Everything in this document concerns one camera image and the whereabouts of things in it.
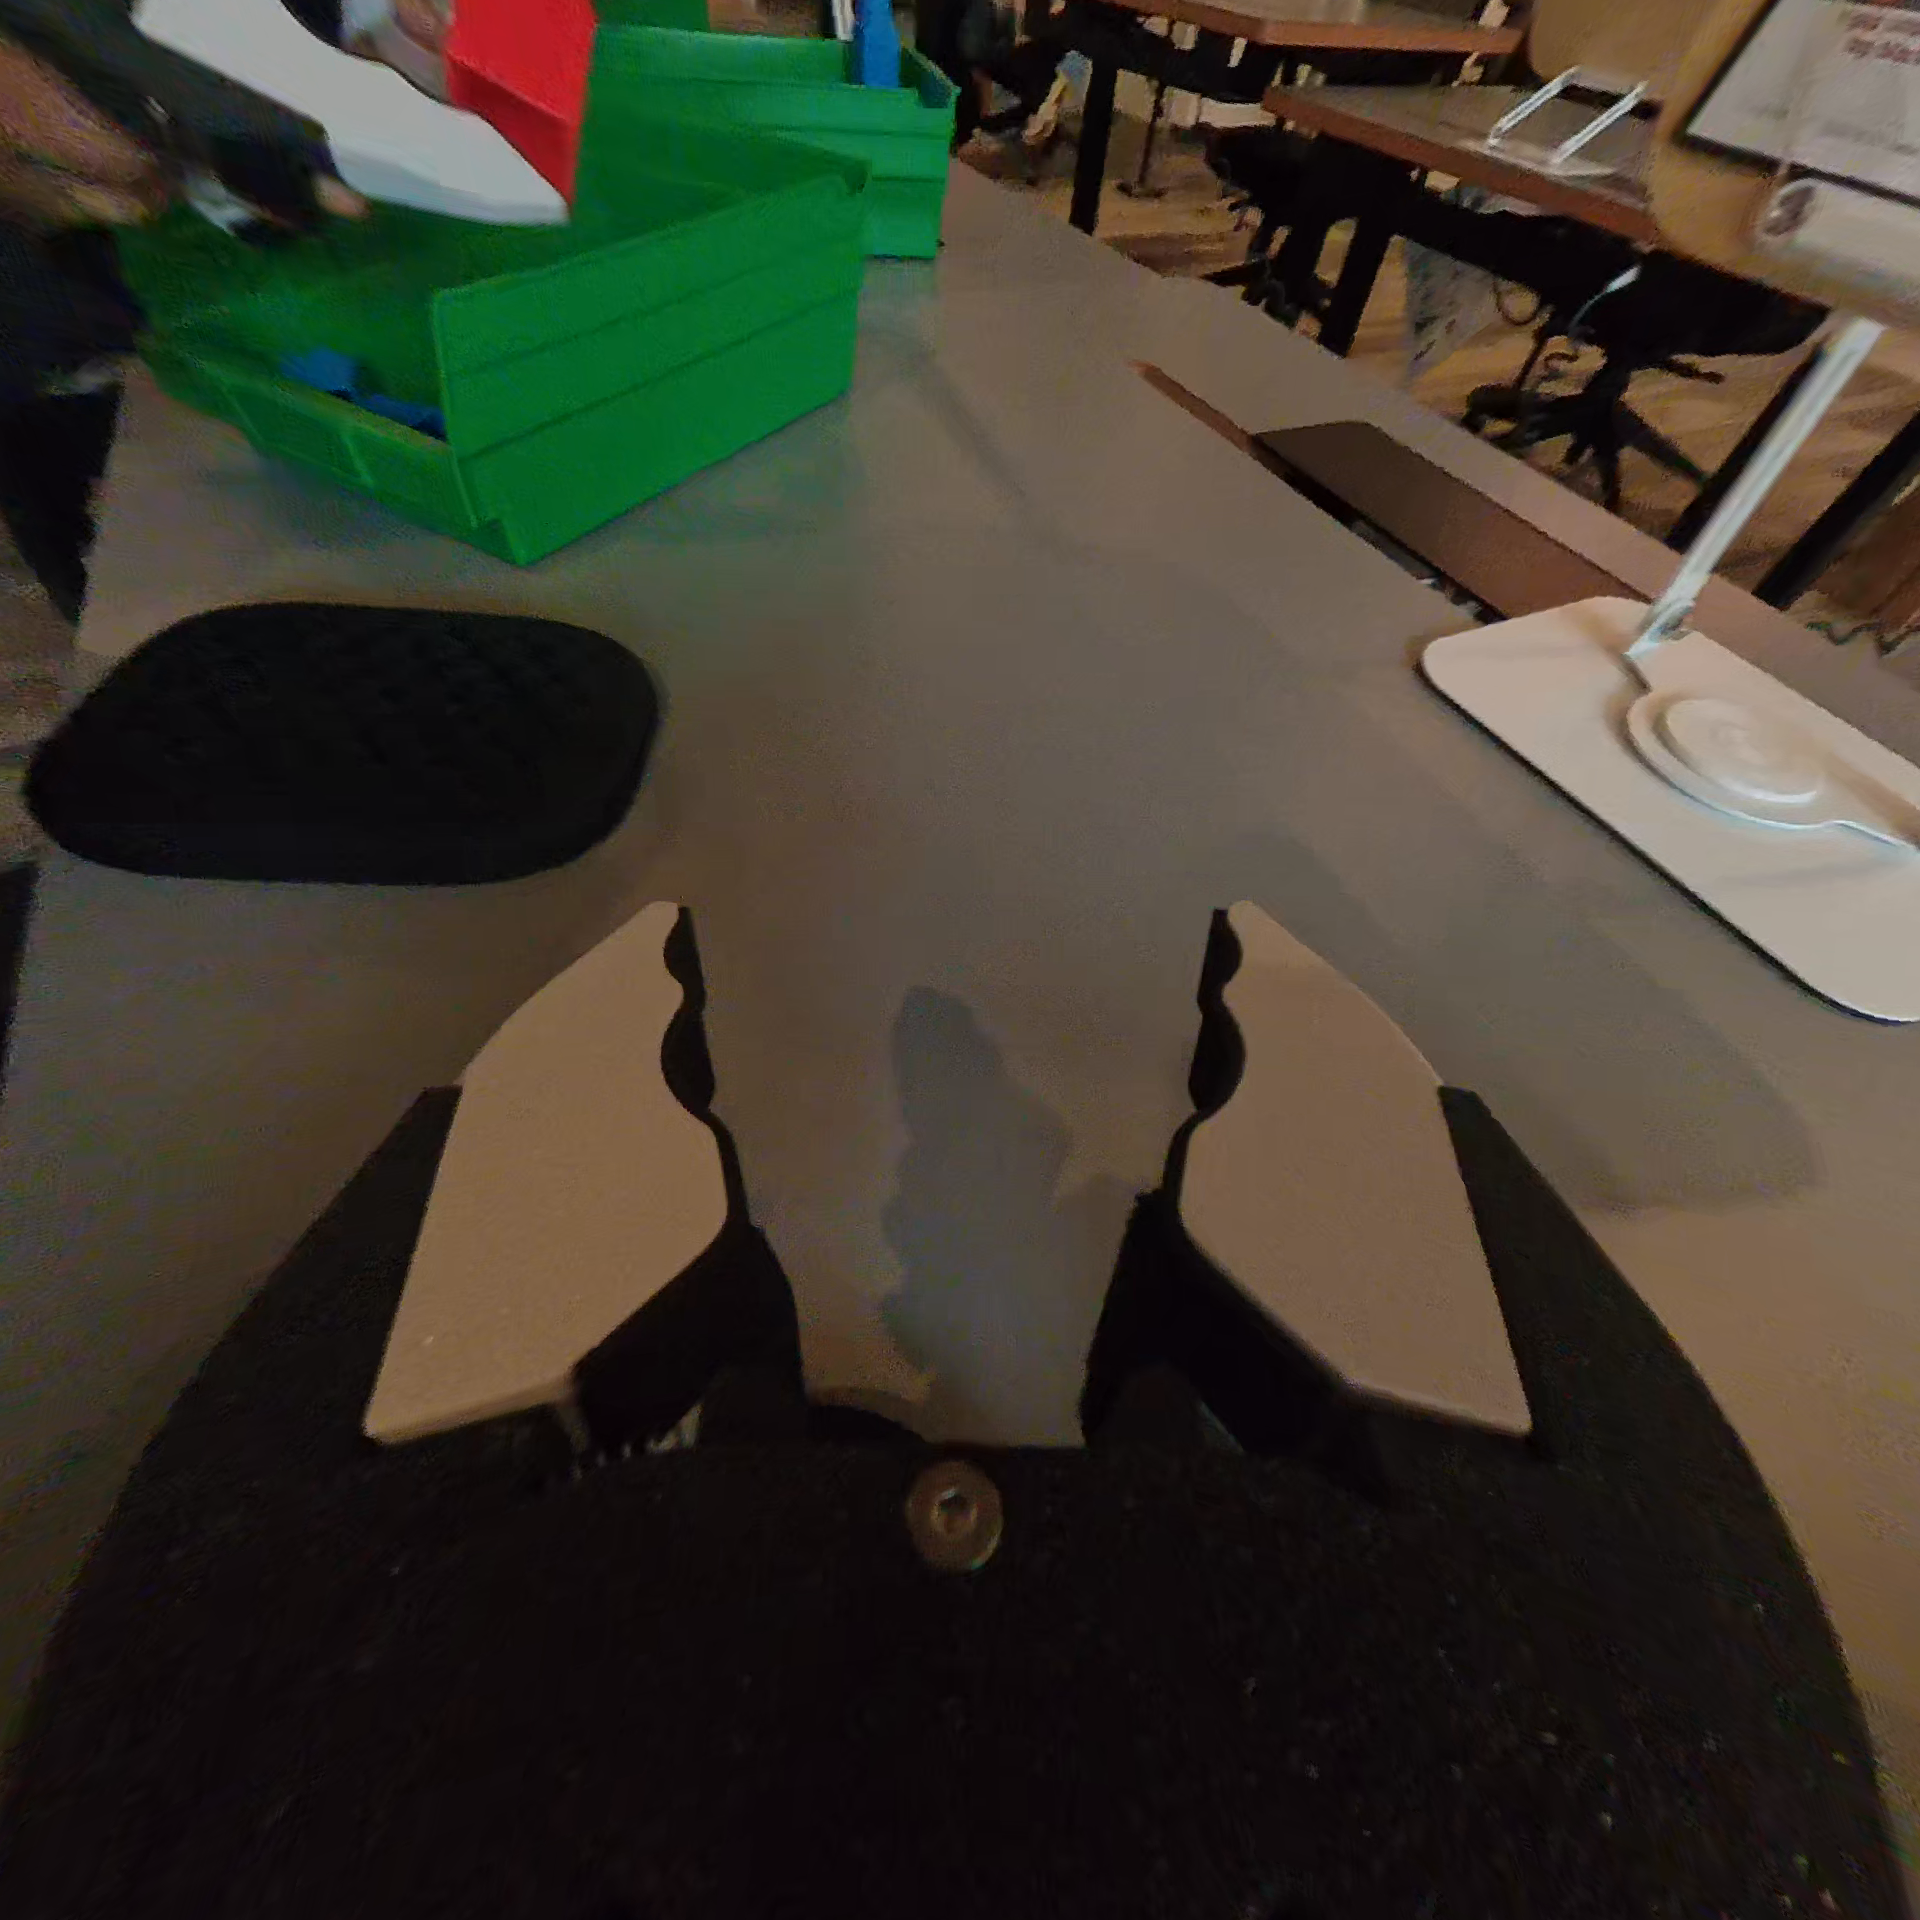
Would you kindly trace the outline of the black office chair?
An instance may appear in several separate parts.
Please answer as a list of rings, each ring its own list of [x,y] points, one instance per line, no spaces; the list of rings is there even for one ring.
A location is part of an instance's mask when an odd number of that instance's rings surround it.
[[[1663,372],[1716,385],[1709,360],[1805,348],[1826,309],[1766,284],[1668,253],[1631,266],[1580,267],[1538,290],[1532,347],[1511,385],[1476,387],[1462,426],[1496,428],[1495,445],[1521,456],[1561,442],[1561,465],[1592,465],[1600,501],[1622,505],[1622,459],[1634,451],[1696,491],[1706,474],[1629,402],[1631,379]]]

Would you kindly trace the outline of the person's left forearm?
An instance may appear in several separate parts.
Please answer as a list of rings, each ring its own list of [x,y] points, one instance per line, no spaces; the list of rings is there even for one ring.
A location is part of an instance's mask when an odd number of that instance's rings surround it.
[[[142,314],[104,227],[37,233],[3,223],[3,402],[129,357]]]

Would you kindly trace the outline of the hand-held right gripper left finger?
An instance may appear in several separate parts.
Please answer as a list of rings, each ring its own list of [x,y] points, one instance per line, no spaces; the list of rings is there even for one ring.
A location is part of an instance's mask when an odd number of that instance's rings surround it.
[[[370,1442],[523,1415],[582,1424],[580,1365],[733,1209],[711,1095],[669,1071],[669,1042],[699,1018],[690,912],[656,901],[467,1060],[364,1404]]]

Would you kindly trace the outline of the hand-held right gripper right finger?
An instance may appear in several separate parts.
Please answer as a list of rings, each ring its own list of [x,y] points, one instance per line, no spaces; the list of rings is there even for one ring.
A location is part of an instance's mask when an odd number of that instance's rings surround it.
[[[1212,914],[1173,1211],[1267,1329],[1363,1404],[1528,1439],[1441,1084],[1271,912]]]

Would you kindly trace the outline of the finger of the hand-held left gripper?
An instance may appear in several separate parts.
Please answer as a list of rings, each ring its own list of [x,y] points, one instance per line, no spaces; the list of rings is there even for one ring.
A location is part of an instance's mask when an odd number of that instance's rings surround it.
[[[379,62],[414,89],[444,89],[448,2],[339,2],[339,49]]]
[[[319,25],[306,26],[282,2],[141,2],[133,25],[315,123],[336,175],[371,204],[506,227],[568,219],[564,196],[447,86],[414,89],[344,52],[339,6],[319,6]]]

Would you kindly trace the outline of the red mega block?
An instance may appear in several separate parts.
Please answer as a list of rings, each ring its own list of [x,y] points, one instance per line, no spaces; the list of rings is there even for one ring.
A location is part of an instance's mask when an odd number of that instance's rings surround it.
[[[444,81],[566,204],[586,116],[594,2],[453,2]]]

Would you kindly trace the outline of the instruction sign board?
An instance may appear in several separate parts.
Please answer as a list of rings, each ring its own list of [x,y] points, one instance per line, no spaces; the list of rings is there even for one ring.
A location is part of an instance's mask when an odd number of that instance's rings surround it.
[[[1661,242],[1851,314],[1915,321],[1915,6],[1716,6],[1653,144]]]

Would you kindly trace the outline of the black honeycomb mat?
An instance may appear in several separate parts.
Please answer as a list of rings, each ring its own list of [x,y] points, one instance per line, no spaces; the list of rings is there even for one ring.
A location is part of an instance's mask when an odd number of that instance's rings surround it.
[[[488,887],[601,846],[656,734],[644,665],[566,621],[231,605],[118,660],[31,758],[23,806],[135,876]]]

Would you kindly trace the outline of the green plastic bin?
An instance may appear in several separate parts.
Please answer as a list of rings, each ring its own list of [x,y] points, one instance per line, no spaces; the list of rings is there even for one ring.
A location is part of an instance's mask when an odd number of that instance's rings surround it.
[[[782,178],[807,149],[854,178],[872,258],[928,260],[942,242],[954,86],[911,49],[897,79],[856,79],[847,43],[603,18],[584,95],[582,175],[682,161],[730,184]]]
[[[849,387],[866,266],[829,155],[730,184],[613,161],[553,227],[398,205],[251,246],[178,211],[122,242],[160,389],[256,455],[534,563]],[[285,379],[333,348],[444,442]]]

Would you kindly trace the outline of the pile of plastic blocks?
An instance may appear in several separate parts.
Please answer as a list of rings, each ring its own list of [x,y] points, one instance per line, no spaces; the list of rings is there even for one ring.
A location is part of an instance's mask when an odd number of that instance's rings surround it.
[[[434,442],[444,442],[444,414],[437,406],[391,396],[368,385],[363,368],[333,348],[308,348],[284,357],[277,371],[321,396],[336,399],[360,414],[388,420]]]

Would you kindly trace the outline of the clear acrylic stand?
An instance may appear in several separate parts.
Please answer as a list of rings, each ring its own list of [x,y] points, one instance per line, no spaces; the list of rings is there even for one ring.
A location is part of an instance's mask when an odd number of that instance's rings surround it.
[[[1538,172],[1600,168],[1598,142],[1653,106],[1653,81],[1573,62],[1519,93],[1481,137],[1484,153],[1517,159]]]

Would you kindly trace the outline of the tan board panel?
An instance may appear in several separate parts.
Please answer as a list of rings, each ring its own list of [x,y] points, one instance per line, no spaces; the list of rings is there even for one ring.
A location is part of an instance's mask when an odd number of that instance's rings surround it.
[[[1524,56],[1542,81],[1579,68],[1600,83],[1647,83],[1677,76],[1716,2],[1531,2]]]

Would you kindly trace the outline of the person's left hand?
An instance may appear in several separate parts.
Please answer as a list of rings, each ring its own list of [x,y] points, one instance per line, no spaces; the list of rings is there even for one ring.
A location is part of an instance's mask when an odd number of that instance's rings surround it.
[[[14,227],[139,227],[172,184],[139,142],[59,75],[3,40],[3,217]]]

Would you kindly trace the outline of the wooden top office desk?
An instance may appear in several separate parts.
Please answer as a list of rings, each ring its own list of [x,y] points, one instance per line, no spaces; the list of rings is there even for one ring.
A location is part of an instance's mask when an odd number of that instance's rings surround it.
[[[1347,353],[1385,243],[1402,240],[1538,290],[1568,270],[1674,253],[1649,190],[1629,162],[1598,178],[1538,172],[1484,153],[1481,137],[1517,100],[1487,86],[1277,86],[1266,111],[1306,139],[1285,209],[1286,243],[1267,291],[1316,315],[1317,345]]]
[[[1207,106],[1248,107],[1281,75],[1325,56],[1500,62],[1524,46],[1531,12],[1531,6],[1403,2],[1052,6],[1047,28],[1089,61],[1066,223],[1089,236],[1099,227],[1123,75]]]

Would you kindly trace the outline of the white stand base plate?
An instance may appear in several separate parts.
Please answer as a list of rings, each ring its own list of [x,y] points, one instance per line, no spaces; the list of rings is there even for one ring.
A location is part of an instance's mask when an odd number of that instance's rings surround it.
[[[1716,646],[1716,561],[1877,345],[1840,323],[1649,602],[1431,640],[1426,684],[1813,996],[1917,1019],[1917,776]]]

